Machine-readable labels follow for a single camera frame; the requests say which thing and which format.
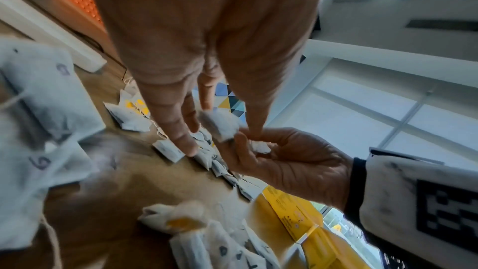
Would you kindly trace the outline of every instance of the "black sleeve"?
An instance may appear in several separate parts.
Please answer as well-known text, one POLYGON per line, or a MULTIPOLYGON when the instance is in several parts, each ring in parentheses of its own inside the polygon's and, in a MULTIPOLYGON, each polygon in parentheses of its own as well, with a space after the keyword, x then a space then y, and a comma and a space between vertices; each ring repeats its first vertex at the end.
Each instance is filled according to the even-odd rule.
POLYGON ((406 269, 439 269, 436 265, 406 251, 393 243, 385 241, 377 237, 373 233, 367 231, 360 222, 360 207, 363 203, 365 195, 365 183, 367 180, 367 169, 365 160, 355 158, 350 175, 349 196, 344 209, 344 217, 352 224, 362 229, 367 242, 380 249, 386 257, 393 257, 403 261, 406 269))

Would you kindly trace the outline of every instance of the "brown table surface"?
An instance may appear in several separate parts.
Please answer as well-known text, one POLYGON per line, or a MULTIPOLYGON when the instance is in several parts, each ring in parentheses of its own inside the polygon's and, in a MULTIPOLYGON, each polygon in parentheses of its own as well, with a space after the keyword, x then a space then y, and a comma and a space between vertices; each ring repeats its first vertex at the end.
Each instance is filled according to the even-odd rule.
MULTIPOLYGON (((306 268, 301 248, 294 244, 269 203, 260 195, 249 203, 236 189, 216 179, 195 161, 168 162, 151 146, 155 131, 119 129, 103 102, 117 104, 124 87, 114 63, 89 74, 77 69, 107 128, 81 143, 100 169, 79 183, 50 190, 44 213, 55 228, 66 269, 175 268, 170 235, 137 222, 145 206, 177 204, 196 199, 226 230, 243 218, 265 240, 284 268, 306 268)), ((0 268, 51 268, 53 254, 43 228, 32 247, 0 254, 0 268)))

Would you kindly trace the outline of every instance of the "person's right hand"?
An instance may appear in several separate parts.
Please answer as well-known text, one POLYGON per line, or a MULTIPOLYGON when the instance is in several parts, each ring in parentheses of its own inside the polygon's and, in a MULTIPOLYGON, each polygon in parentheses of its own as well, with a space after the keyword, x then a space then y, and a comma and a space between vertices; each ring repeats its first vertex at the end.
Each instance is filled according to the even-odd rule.
POLYGON ((187 156, 197 152, 191 90, 212 109, 225 77, 259 132, 299 63, 319 0, 95 0, 121 60, 156 122, 187 156))
POLYGON ((241 129, 234 141, 216 143, 229 170, 256 177, 308 200, 344 210, 352 158, 320 137, 294 128, 241 129), (270 142, 271 153, 255 155, 249 140, 270 142))

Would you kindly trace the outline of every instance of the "air vent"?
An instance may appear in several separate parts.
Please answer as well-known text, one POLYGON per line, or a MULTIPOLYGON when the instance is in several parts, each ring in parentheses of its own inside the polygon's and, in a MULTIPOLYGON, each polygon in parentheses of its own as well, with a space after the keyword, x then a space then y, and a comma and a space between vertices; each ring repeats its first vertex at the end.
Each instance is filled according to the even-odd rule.
POLYGON ((478 21, 463 20, 411 20, 407 28, 439 29, 448 31, 478 32, 478 21))

